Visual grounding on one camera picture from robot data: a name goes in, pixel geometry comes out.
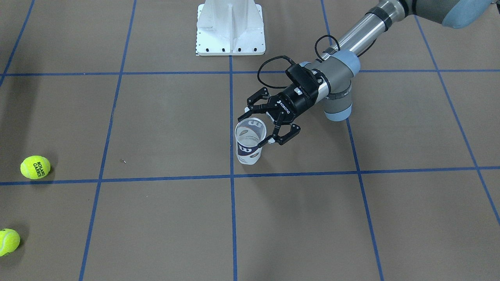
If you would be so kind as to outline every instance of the robotic arm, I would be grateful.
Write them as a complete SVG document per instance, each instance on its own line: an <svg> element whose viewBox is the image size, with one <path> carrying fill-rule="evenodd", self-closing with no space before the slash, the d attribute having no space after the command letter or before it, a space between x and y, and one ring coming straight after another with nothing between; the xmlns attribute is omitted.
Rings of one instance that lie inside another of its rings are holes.
<svg viewBox="0 0 500 281"><path fill-rule="evenodd" d="M335 44L324 50L314 62L297 64L287 56L264 62L260 69L272 60L286 59L290 67L285 73L292 84L282 87L281 92L272 96L268 88L279 87L267 85L261 88L246 100L245 113L238 121L253 114L270 117L274 129L258 144L260 148L266 143L283 145L296 136L301 128L294 123L295 119L319 102L323 103L329 120L345 120L351 114L353 104L351 79L361 69L359 56L393 23L416 15L459 29L479 18L491 3L492 0L379 0L377 6L370 9L338 41L335 40ZM267 100L267 103L256 104L260 100ZM279 135L283 125L290 125L290 131Z"/></svg>

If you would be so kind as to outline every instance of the metal arm tube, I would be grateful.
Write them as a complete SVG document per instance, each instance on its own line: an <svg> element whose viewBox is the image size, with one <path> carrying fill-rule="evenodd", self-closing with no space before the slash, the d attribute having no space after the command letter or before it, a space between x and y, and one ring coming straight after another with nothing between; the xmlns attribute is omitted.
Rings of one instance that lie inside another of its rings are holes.
<svg viewBox="0 0 500 281"><path fill-rule="evenodd" d="M380 0L376 7L384 10L391 22L400 22L405 18L405 9L398 0ZM385 31L384 21L373 13L367 13L340 38L338 43L341 50L349 50L359 55ZM338 51L338 47L333 44L324 51L321 58L326 60L336 51Z"/></svg>

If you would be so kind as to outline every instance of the black cable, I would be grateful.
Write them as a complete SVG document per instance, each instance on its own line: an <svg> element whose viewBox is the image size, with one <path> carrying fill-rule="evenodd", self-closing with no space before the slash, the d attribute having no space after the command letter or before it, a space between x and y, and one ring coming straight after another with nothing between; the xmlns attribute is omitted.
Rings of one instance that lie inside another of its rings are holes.
<svg viewBox="0 0 500 281"><path fill-rule="evenodd" d="M377 41L377 39L373 40L373 42L371 42L371 45L368 46L368 48L366 48L362 53L360 53L357 57L361 57L364 53L366 53L368 50L370 50L370 48L375 44L375 41Z"/></svg>
<svg viewBox="0 0 500 281"><path fill-rule="evenodd" d="M335 43L337 44L337 47L338 47L338 50L337 51L340 51L341 50L341 45L339 44L339 41L337 41L337 39L333 36L331 36L330 34L327 34L327 35L323 35L321 36L317 41L316 43L314 44L314 51L316 52L316 56L322 61L324 62L325 60L320 56L320 53L318 52L318 43L321 41L321 39L323 38L331 38L335 41Z"/></svg>
<svg viewBox="0 0 500 281"><path fill-rule="evenodd" d="M272 62L274 60L278 60L278 59L284 59L284 60L287 60L290 65L296 65L296 63L291 59L289 58L288 56L286 55L279 55L279 56L275 56L273 58L270 58L266 61L264 61L264 63L260 66L260 68L258 69L257 71L257 80L264 86L268 87L268 88L272 88L272 89L285 89L287 86L271 86L271 85L268 85L266 83L264 83L262 80L261 80L261 70L262 68L267 65L269 62Z"/></svg>

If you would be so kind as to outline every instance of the white metal pedestal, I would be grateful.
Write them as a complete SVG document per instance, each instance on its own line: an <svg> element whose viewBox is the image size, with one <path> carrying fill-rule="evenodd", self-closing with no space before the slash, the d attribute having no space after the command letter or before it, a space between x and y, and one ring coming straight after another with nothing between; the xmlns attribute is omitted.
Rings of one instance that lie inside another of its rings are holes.
<svg viewBox="0 0 500 281"><path fill-rule="evenodd" d="M206 0L198 6L197 56L249 56L266 52L261 5L254 0Z"/></svg>

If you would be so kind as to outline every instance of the robotiq logo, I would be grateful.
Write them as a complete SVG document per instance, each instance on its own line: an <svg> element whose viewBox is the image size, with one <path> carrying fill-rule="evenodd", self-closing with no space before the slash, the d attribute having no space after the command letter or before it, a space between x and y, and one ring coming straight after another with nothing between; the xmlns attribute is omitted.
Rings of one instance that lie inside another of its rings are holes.
<svg viewBox="0 0 500 281"><path fill-rule="evenodd" d="M290 114L290 110L281 102L281 100L278 100L277 103L286 111L286 113Z"/></svg>

